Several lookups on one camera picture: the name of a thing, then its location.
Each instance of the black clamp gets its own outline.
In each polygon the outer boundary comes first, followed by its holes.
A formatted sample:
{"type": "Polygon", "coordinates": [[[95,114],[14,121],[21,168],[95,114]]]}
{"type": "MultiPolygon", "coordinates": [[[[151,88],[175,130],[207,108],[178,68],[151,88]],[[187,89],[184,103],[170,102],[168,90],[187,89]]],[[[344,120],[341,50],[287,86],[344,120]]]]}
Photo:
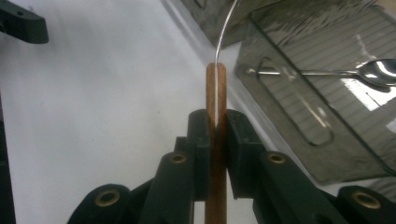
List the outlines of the black clamp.
{"type": "Polygon", "coordinates": [[[44,18],[6,0],[0,0],[0,31],[32,44],[49,42],[44,18]]]}
{"type": "MultiPolygon", "coordinates": [[[[227,111],[227,168],[233,196],[252,198],[259,223],[396,223],[396,205],[358,186],[337,197],[317,189],[287,155],[265,150],[248,118],[227,111]]],[[[187,137],[163,156],[157,174],[129,191],[104,185],[89,193],[69,224],[192,223],[193,204],[208,195],[209,134],[205,110],[190,114],[187,137]]]]}

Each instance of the clear plastic tray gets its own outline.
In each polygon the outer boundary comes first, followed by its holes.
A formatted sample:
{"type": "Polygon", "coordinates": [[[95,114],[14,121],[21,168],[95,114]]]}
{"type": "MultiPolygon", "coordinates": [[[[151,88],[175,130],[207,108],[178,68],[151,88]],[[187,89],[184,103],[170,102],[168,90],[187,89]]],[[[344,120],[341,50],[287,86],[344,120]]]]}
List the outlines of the clear plastic tray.
{"type": "Polygon", "coordinates": [[[373,3],[282,1],[250,16],[235,71],[319,183],[396,174],[396,88],[300,73],[396,58],[396,23],[373,3]]]}
{"type": "MultiPolygon", "coordinates": [[[[216,46],[219,34],[233,0],[180,0],[192,17],[201,27],[206,37],[216,46]]],[[[222,46],[242,40],[248,25],[248,14],[253,9],[263,7],[278,0],[239,0],[238,7],[233,12],[222,46]]]]}

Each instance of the metal spoon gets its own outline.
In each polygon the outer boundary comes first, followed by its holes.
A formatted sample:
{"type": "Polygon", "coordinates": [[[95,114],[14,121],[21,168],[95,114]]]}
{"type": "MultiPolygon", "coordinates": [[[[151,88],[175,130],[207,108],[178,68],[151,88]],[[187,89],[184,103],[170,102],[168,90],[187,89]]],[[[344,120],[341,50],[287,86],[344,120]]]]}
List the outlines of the metal spoon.
{"type": "MultiPolygon", "coordinates": [[[[376,86],[392,87],[396,86],[396,59],[379,59],[363,63],[357,70],[303,70],[305,76],[351,76],[357,75],[376,86]]],[[[261,67],[260,75],[280,75],[273,67],[261,67]]]]}

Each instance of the white table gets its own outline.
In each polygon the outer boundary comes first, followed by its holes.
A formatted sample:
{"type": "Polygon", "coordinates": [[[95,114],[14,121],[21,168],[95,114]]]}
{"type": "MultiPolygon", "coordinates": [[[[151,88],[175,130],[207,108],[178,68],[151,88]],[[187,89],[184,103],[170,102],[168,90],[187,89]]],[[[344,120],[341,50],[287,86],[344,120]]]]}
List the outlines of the white table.
{"type": "MultiPolygon", "coordinates": [[[[177,0],[12,2],[49,30],[45,45],[0,35],[16,219],[65,223],[92,189],[154,177],[190,112],[205,107],[215,50],[177,0]]],[[[230,70],[237,51],[222,53],[230,70]]],[[[230,224],[256,223],[252,214],[251,200],[229,202],[230,224]]]]}

